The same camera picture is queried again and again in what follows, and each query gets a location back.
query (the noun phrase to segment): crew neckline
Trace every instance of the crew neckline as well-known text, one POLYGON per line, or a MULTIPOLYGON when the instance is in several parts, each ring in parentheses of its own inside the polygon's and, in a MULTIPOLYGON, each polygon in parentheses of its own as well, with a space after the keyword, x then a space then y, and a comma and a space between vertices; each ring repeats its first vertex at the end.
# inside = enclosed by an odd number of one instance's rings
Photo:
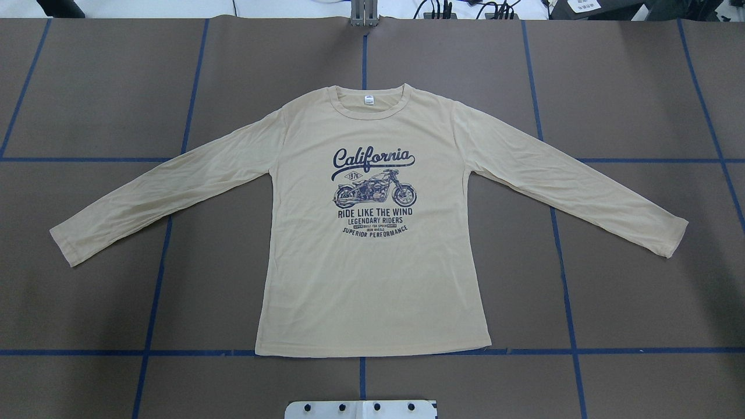
POLYGON ((411 90, 413 90, 413 87, 409 86, 407 83, 404 83, 398 87, 393 87, 392 89, 380 90, 356 90, 347 89, 340 86, 331 86, 326 88, 326 91, 329 93, 329 100, 331 101, 331 105, 336 109, 336 111, 346 116, 347 118, 363 119, 367 121, 387 118, 399 112, 409 102, 409 98, 411 97, 411 90), (344 107, 344 105, 341 103, 341 100, 339 99, 340 93, 359 96, 393 95, 397 93, 401 95, 401 99, 392 107, 389 107, 388 109, 382 110, 380 112, 357 112, 344 107))

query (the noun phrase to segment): blue tape line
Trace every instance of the blue tape line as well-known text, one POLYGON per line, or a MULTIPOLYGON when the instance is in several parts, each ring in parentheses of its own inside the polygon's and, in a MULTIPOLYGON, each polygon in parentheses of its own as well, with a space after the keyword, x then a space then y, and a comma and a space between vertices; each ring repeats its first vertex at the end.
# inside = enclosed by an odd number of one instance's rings
POLYGON ((719 163, 718 159, 604 159, 602 157, 578 158, 582 163, 719 163))
POLYGON ((367 90, 367 36, 362 37, 362 90, 367 90))
POLYGON ((167 162, 172 157, 2 157, 0 162, 24 163, 137 163, 137 162, 167 162))
POLYGON ((39 61, 39 56, 42 53, 42 48, 44 47, 44 41, 46 41, 46 36, 49 33, 49 27, 51 26, 52 19, 47 19, 46 25, 44 26, 44 32, 42 33, 42 39, 39 41, 39 45, 37 46, 37 52, 34 54, 34 59, 31 61, 31 67, 28 68, 28 74, 26 74, 26 81, 23 83, 23 87, 21 88, 21 94, 18 96, 18 101, 16 102, 16 108, 13 110, 13 116, 10 117, 10 123, 7 126, 7 130, 5 131, 5 138, 3 139, 2 146, 0 146, 0 157, 3 157, 5 154, 5 149, 7 148, 7 143, 10 141, 10 133, 13 132, 13 126, 16 123, 16 118, 18 117, 18 112, 21 110, 21 104, 23 103, 23 98, 26 96, 26 90, 28 90, 28 84, 31 82, 31 75, 34 73, 34 69, 37 67, 37 62, 39 61))
POLYGON ((610 347, 578 349, 580 355, 640 355, 654 353, 745 353, 745 347, 610 347))
POLYGON ((571 355, 572 349, 474 349, 438 353, 436 356, 571 355))
POLYGON ((106 349, 0 349, 0 356, 142 356, 142 351, 106 349))
POLYGON ((566 313, 566 323, 569 328, 569 344, 572 350, 572 362, 574 363, 574 378, 577 382, 577 395, 580 398, 580 414, 583 419, 587 419, 587 406, 585 404, 585 390, 582 384, 582 371, 580 370, 580 357, 577 354, 577 337, 574 334, 574 318, 571 314, 571 301, 569 298, 569 285, 566 282, 566 270, 564 267, 564 254, 561 248, 561 238, 559 236, 559 224, 557 223, 557 212, 551 207, 551 225, 554 228, 554 243, 559 254, 559 267, 561 270, 561 282, 564 288, 564 310, 566 313))
POLYGON ((132 409, 132 419, 137 419, 139 415, 140 402, 142 401, 142 389, 145 387, 145 375, 148 372, 148 358, 150 357, 150 345, 153 342, 153 329, 155 329, 155 316, 158 312, 158 302, 160 299, 160 288, 163 283, 163 274, 165 273, 165 256, 168 253, 168 245, 171 242, 171 228, 173 227, 173 218, 168 216, 168 225, 165 228, 165 239, 163 240, 163 250, 160 254, 160 266, 158 268, 158 280, 155 282, 155 292, 153 293, 153 305, 150 308, 150 320, 148 322, 148 335, 145 338, 145 350, 142 353, 142 364, 140 365, 140 375, 137 382, 137 393, 135 395, 135 405, 132 409))
MULTIPOLYGON (((530 93, 533 96, 533 111, 536 114, 536 127, 538 128, 538 139, 543 139, 543 128, 541 126, 541 116, 538 108, 538 95, 536 94, 536 82, 533 76, 533 64, 530 59, 530 43, 527 38, 527 26, 524 20, 520 21, 522 26, 522 41, 525 47, 525 60, 527 61, 527 76, 530 81, 530 93)), ((577 382, 577 397, 580 402, 580 414, 582 419, 587 419, 587 406, 585 404, 585 391, 582 384, 582 371, 580 370, 580 357, 577 355, 577 340, 574 335, 574 321, 571 315, 571 302, 569 300, 569 287, 566 282, 566 271, 564 269, 564 256, 561 248, 561 238, 559 237, 559 226, 557 223, 556 210, 551 207, 551 225, 554 228, 554 242, 559 255, 559 267, 561 269, 561 281, 564 288, 564 310, 566 313, 566 323, 569 329, 569 343, 571 344, 571 358, 574 363, 574 378, 577 382)))
POLYGON ((188 134, 191 130, 191 117, 194 115, 194 102, 197 100, 197 88, 199 87, 199 74, 202 71, 202 59, 204 58, 204 45, 207 42, 207 29, 209 28, 209 19, 204 19, 204 29, 202 30, 202 45, 199 47, 199 59, 197 60, 197 71, 194 73, 194 85, 191 87, 191 100, 188 104, 188 115, 186 116, 186 128, 184 128, 184 140, 181 143, 181 154, 186 152, 188 144, 188 134))
POLYGON ((729 176, 729 171, 727 170, 727 163, 724 160, 722 148, 719 146, 719 140, 717 139, 717 132, 714 130, 714 124, 711 123, 711 116, 708 114, 706 102, 703 100, 703 93, 701 92, 701 87, 699 86, 698 78, 696 77, 696 72, 694 71, 694 64, 693 61, 691 61, 691 53, 688 50, 688 42, 685 40, 683 23, 680 18, 678 18, 678 32, 680 32, 680 40, 683 44, 683 51, 685 52, 685 61, 688 63, 688 71, 691 73, 691 79, 694 82, 696 94, 698 95, 699 102, 701 103, 703 115, 706 118, 708 131, 709 134, 711 134, 711 140, 714 142, 714 148, 716 148, 717 150, 717 156, 719 157, 719 161, 722 165, 722 172, 724 172, 724 178, 727 182, 727 187, 729 188, 729 194, 732 196, 732 202, 735 204, 735 211, 737 211, 738 218, 740 219, 740 227, 742 227, 743 233, 745 233, 745 216, 743 216, 743 210, 742 208, 740 208, 740 201, 738 200, 737 193, 735 193, 735 187, 732 185, 732 179, 729 176))
POLYGON ((527 27, 525 21, 521 20, 522 26, 522 43, 525 47, 525 60, 527 62, 527 78, 530 81, 530 94, 533 96, 533 113, 536 117, 536 128, 538 128, 538 138, 543 141, 543 126, 541 126, 541 116, 538 111, 538 95, 536 94, 536 81, 533 78, 533 63, 530 60, 530 46, 527 42, 527 27))
MULTIPOLYGON (((0 349, 0 356, 142 356, 143 350, 78 350, 78 349, 0 349)), ((745 347, 597 347, 597 348, 547 348, 547 349, 474 349, 459 352, 437 353, 421 356, 567 356, 578 355, 645 355, 645 354, 698 354, 745 353, 745 347)), ((254 350, 150 350, 148 356, 259 356, 254 350)), ((361 366, 366 361, 361 358, 361 366)))
POLYGON ((151 350, 150 356, 258 356, 254 350, 151 350))
POLYGON ((360 358, 360 400, 367 400, 367 358, 360 358))

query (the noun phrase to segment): sleeve cuff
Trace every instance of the sleeve cuff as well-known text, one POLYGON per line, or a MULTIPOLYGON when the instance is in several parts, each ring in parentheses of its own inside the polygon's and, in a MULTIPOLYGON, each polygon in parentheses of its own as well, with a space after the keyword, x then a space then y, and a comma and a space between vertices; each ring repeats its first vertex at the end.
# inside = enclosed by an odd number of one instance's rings
POLYGON ((67 262, 70 264, 70 268, 72 268, 76 265, 79 265, 83 260, 81 260, 80 256, 78 256, 77 251, 70 244, 70 242, 65 239, 60 226, 61 224, 52 228, 51 230, 49 230, 49 233, 51 234, 51 237, 54 239, 54 241, 57 243, 57 246, 60 247, 62 255, 64 255, 65 259, 67 259, 67 262))
POLYGON ((670 244, 661 252, 661 256, 664 256, 668 259, 673 256, 673 253, 675 253, 675 250, 677 250, 680 242, 683 240, 683 235, 685 234, 685 228, 687 226, 687 220, 680 217, 675 218, 670 232, 670 244))

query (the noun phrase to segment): white plastic bracket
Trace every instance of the white plastic bracket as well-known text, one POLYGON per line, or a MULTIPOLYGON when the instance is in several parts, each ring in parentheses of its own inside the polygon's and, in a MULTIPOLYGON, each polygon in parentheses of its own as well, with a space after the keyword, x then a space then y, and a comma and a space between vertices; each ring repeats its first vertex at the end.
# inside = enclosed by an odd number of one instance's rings
POLYGON ((285 419, 437 419, 433 400, 292 402, 285 419))

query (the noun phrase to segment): beige t-shirt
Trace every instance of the beige t-shirt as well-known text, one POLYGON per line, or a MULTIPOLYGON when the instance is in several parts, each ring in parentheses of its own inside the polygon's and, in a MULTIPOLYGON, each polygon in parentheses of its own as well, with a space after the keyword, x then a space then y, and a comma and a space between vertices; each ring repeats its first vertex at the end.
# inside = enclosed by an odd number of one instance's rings
POLYGON ((257 354, 475 349, 491 341, 469 241, 472 171, 665 257, 688 224, 486 113, 405 84, 307 93, 153 168, 51 235, 75 266, 164 215, 269 173, 257 354))

